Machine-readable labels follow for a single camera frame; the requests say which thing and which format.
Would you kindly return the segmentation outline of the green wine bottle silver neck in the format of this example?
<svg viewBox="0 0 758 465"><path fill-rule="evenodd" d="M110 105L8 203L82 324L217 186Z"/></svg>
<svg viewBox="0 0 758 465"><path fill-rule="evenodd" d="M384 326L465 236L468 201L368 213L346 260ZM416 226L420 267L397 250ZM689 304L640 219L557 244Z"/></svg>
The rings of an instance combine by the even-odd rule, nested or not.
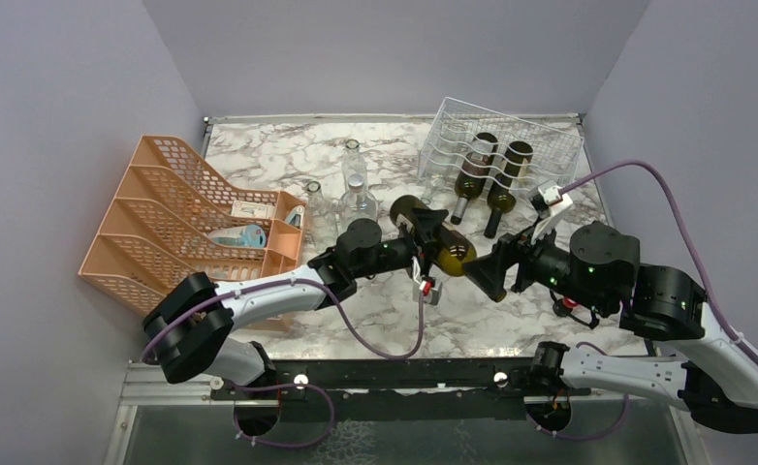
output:
<svg viewBox="0 0 758 465"><path fill-rule="evenodd" d="M401 196L391 205L390 219L392 223L395 224L401 221L410 222L408 215L414 207L432 209L425 205L418 197L412 195ZM440 269L449 276L462 276L464 274L462 265L477 258L475 246L467 237L447 223L446 219L441 231L441 242L443 243L443 249L441 253L442 267Z"/></svg>

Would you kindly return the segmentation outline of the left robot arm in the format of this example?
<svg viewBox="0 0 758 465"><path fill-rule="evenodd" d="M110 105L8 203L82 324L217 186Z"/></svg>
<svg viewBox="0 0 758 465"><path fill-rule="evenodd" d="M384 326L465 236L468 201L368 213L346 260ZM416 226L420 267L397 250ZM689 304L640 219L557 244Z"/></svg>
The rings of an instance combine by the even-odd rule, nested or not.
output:
<svg viewBox="0 0 758 465"><path fill-rule="evenodd" d="M375 221L358 219L323 254L264 278L214 282L203 272L193 273L144 318L149 340L141 360L157 363L170 384L210 374L236 383L249 397L261 397L272 385L267 354L258 344L230 339L233 331L286 313L330 306L342 312L341 303L356 293L358 279L400 269L409 271L423 311L440 290L428 272L447 215L445 209L415 208L393 240L382 238Z"/></svg>

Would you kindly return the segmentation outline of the green wine bottle dark label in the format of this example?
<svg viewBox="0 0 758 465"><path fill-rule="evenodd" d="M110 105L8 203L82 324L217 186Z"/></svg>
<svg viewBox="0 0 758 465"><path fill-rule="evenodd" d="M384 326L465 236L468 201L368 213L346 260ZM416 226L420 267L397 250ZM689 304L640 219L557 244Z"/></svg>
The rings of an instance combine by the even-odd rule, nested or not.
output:
<svg viewBox="0 0 758 465"><path fill-rule="evenodd" d="M490 217L484 230L484 237L495 238L503 215L515 207L517 200L511 193L511 187L519 177L522 166L530 162L532 155L533 147L526 141L516 140L508 144L504 154L504 168L495 176L487 196Z"/></svg>

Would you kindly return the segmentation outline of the clear bottle with silver cap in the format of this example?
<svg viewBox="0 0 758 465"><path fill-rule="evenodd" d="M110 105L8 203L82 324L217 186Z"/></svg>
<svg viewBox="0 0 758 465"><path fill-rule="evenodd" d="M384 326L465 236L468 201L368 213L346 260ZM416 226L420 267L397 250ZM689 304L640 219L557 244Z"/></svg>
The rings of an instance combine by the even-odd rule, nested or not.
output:
<svg viewBox="0 0 758 465"><path fill-rule="evenodd" d="M347 190L337 204L340 228L346 230L358 219L378 219L378 203L369 192L365 178L360 173L352 173L346 180Z"/></svg>

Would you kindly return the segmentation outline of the green wine bottle white label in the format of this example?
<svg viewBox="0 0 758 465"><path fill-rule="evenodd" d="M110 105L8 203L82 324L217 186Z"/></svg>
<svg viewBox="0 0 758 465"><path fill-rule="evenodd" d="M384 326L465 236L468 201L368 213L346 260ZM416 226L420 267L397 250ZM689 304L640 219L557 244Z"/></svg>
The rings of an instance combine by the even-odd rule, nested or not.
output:
<svg viewBox="0 0 758 465"><path fill-rule="evenodd" d="M497 150L498 138L492 133L478 133L471 141L454 184L457 202L450 217L453 225L462 222L469 203L481 196Z"/></svg>

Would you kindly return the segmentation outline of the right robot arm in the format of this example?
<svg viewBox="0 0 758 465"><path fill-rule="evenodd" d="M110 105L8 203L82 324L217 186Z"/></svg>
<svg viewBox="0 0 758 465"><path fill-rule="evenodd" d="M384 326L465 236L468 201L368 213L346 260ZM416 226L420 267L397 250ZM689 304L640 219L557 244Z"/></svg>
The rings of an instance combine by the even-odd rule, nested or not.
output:
<svg viewBox="0 0 758 465"><path fill-rule="evenodd" d="M542 285L599 316L618 315L622 329L680 353L677 360L603 356L542 342L526 371L535 391L600 388L660 401L716 431L758 433L758 356L724 332L706 290L687 273L642 263L636 237L595 222L561 249L553 234L534 239L525 230L503 235L463 270L499 301L510 268L517 272L514 292Z"/></svg>

